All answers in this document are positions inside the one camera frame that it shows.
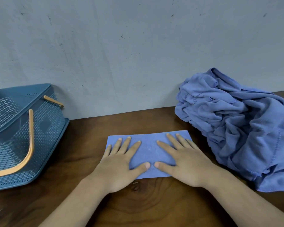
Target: basket handle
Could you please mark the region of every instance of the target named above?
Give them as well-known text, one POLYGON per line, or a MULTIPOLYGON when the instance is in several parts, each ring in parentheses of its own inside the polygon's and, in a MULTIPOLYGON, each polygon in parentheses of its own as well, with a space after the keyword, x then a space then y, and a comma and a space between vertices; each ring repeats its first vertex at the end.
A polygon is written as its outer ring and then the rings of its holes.
POLYGON ((28 121, 29 121, 29 149, 26 157, 16 166, 12 168, 0 170, 0 177, 13 174, 21 170, 31 159, 34 152, 34 111, 30 109, 28 111, 28 121))
POLYGON ((59 101, 57 101, 57 100, 54 100, 53 98, 50 98, 50 97, 48 97, 48 96, 43 96, 43 99, 48 100, 48 101, 50 101, 50 102, 52 102, 52 103, 56 103, 56 104, 58 104, 61 108, 64 107, 64 104, 63 104, 63 103, 61 103, 61 102, 59 102, 59 101))

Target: crumpled blue cloth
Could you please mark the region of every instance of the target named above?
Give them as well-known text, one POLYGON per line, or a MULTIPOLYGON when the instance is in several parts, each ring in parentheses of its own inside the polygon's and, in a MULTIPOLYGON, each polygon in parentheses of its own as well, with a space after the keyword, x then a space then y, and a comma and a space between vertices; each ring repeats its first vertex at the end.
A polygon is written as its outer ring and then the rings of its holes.
POLYGON ((153 133, 153 134, 143 134, 143 135, 113 135, 109 136, 107 139, 106 147, 117 142, 118 138, 122 138, 122 144, 128 136, 131 136, 131 141, 129 144, 130 148, 134 143, 141 141, 141 145, 135 155, 132 157, 129 163, 129 169, 134 169, 142 163, 149 162, 151 167, 137 177, 141 178, 157 178, 157 177, 169 177, 170 175, 155 168, 154 163, 157 161, 164 162, 171 166, 175 166, 176 162, 174 158, 168 154, 165 150, 157 145, 157 140, 165 142, 172 146, 172 143, 166 137, 166 134, 170 133, 172 136, 176 134, 182 135, 183 138, 191 140, 191 137, 187 130, 183 131, 171 131, 163 133, 153 133))
POLYGON ((175 113, 207 137, 217 161, 254 181, 258 191, 284 191, 284 99, 243 87, 216 68, 179 87, 175 113))

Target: gray wall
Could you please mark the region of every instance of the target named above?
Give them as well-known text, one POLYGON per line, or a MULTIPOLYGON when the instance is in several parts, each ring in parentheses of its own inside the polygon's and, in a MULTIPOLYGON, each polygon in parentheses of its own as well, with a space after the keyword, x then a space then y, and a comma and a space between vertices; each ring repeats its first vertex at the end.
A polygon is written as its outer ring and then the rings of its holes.
POLYGON ((0 88, 52 83, 70 119, 174 106, 211 67, 284 90, 284 0, 0 0, 0 88))

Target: basket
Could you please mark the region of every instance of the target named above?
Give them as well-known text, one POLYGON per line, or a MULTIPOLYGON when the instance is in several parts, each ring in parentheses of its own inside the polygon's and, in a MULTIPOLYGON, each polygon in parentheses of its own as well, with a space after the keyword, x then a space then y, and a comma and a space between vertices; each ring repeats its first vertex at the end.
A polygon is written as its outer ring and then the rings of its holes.
POLYGON ((69 119, 51 84, 0 89, 0 190, 40 174, 69 119))

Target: brown wooden surface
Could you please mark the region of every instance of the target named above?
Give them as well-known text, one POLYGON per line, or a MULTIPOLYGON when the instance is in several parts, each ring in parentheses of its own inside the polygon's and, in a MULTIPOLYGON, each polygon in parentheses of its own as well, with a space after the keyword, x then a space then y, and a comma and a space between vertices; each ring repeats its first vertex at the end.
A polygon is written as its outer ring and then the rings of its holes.
MULTIPOLYGON (((214 162, 206 139, 174 107, 72 120, 34 182, 0 191, 0 227, 38 226, 99 163, 109 135, 188 130, 214 162)), ((140 179, 104 198, 87 226, 235 226, 210 193, 171 177, 140 179)), ((284 192, 259 193, 284 211, 284 192)))

